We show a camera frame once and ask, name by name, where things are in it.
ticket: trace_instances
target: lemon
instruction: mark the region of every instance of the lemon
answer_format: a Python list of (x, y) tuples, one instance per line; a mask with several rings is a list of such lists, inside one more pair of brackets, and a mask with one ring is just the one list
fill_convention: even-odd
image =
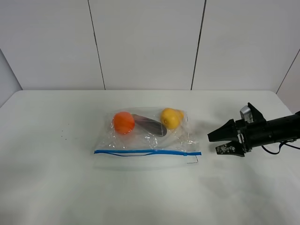
[(177, 128), (184, 117), (184, 112), (177, 109), (165, 108), (160, 114), (161, 123), (168, 129)]

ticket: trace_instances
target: orange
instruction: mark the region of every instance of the orange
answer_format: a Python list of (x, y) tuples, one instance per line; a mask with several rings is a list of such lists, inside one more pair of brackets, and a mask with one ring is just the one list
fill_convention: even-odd
[(118, 112), (113, 117), (113, 126), (117, 133), (125, 135), (135, 128), (135, 120), (128, 112)]

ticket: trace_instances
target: eggplant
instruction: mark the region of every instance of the eggplant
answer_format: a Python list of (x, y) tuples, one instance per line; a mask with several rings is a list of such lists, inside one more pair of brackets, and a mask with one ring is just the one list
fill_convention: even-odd
[(165, 128), (165, 126), (162, 123), (136, 114), (132, 114), (132, 116), (135, 120), (135, 123), (140, 125), (150, 134), (162, 137), (167, 134), (167, 128)]

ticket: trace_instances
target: white table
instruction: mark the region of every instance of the white table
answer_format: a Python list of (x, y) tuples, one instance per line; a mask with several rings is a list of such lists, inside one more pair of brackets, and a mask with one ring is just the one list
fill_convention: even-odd
[[(208, 142), (247, 102), (267, 120), (291, 114), (269, 91), (17, 92), (0, 108), (0, 224), (299, 224), (299, 150), (259, 147), (240, 158)], [(198, 164), (92, 154), (107, 111), (146, 106), (188, 112)]]

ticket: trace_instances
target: robotic arm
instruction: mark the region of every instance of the robotic arm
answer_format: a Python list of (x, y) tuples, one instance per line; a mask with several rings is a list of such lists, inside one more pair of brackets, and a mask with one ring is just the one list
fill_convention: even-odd
[(278, 142), (281, 143), (279, 146), (281, 148), (283, 144), (300, 138), (300, 111), (291, 116), (266, 121), (263, 115), (248, 103), (240, 110), (240, 115), (241, 120), (231, 119), (208, 134), (210, 142), (231, 141), (216, 147), (218, 155), (244, 157), (253, 147)]

